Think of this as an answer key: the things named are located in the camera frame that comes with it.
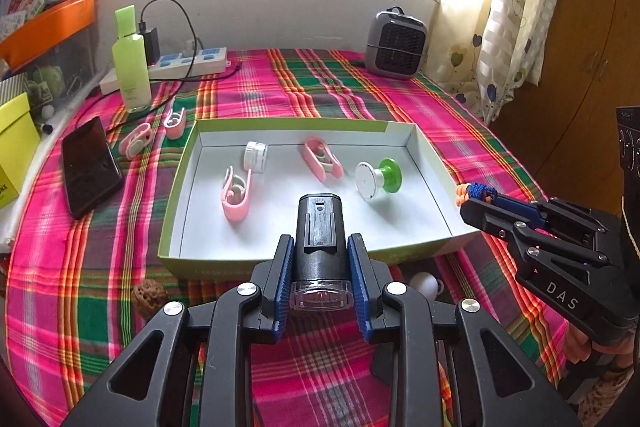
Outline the person's right hand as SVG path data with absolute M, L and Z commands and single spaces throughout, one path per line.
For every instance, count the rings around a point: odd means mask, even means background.
M 570 363 L 585 362 L 592 352 L 613 355 L 615 365 L 624 369 L 634 364 L 634 333 L 626 332 L 618 342 L 609 346 L 591 340 L 574 325 L 568 325 L 564 337 L 564 355 Z

